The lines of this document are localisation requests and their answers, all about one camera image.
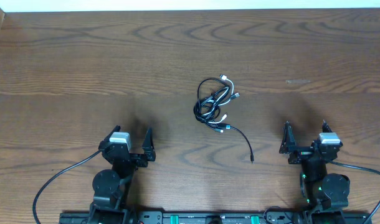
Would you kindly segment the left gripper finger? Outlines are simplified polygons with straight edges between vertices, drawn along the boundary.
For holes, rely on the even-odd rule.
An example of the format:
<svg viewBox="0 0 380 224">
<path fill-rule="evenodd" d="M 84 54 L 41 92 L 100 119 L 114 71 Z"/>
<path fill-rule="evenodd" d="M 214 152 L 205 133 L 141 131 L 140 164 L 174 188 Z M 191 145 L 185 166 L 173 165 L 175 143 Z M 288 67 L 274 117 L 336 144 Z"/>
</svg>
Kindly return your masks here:
<svg viewBox="0 0 380 224">
<path fill-rule="evenodd" d="M 119 126 L 119 125 L 116 125 L 113 129 L 112 129 L 112 131 L 103 139 L 103 141 L 104 142 L 110 142 L 110 138 L 111 138 L 111 136 L 113 135 L 113 133 L 115 133 L 115 132 L 119 132 L 120 131 L 120 129 L 121 129 L 121 126 Z"/>
<path fill-rule="evenodd" d="M 155 161 L 156 152 L 153 144 L 153 130 L 152 128 L 148 128 L 145 136 L 145 140 L 142 144 L 142 149 L 144 150 L 144 154 L 147 157 L 148 161 Z"/>
</svg>

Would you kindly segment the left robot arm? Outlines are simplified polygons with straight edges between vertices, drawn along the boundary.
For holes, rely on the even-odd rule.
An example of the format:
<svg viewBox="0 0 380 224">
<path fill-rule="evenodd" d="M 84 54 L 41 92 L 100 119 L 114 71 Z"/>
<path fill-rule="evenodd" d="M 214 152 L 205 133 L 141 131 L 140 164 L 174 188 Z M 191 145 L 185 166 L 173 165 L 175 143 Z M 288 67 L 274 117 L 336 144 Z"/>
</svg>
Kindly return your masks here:
<svg viewBox="0 0 380 224">
<path fill-rule="evenodd" d="M 93 178 L 93 202 L 90 205 L 89 224 L 134 224 L 139 223 L 138 214 L 126 207 L 128 194 L 135 171 L 147 167 L 156 160 L 153 130 L 147 129 L 142 144 L 142 153 L 131 152 L 129 133 L 121 132 L 120 126 L 100 142 L 98 150 L 111 165 L 111 169 L 100 171 Z"/>
</svg>

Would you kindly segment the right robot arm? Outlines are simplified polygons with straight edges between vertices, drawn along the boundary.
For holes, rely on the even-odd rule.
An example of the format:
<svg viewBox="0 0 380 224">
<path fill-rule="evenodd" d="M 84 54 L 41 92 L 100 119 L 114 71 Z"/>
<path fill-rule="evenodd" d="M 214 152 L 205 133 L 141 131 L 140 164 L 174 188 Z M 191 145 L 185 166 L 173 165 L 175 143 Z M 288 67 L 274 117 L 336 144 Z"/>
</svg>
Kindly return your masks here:
<svg viewBox="0 0 380 224">
<path fill-rule="evenodd" d="M 289 164 L 300 164 L 300 188 L 308 206 L 293 214 L 293 223 L 344 223 L 342 209 L 348 206 L 350 180 L 341 174 L 329 174 L 327 163 L 337 158 L 343 143 L 326 122 L 310 146 L 296 143 L 289 122 L 283 128 L 279 153 L 288 155 Z"/>
</svg>

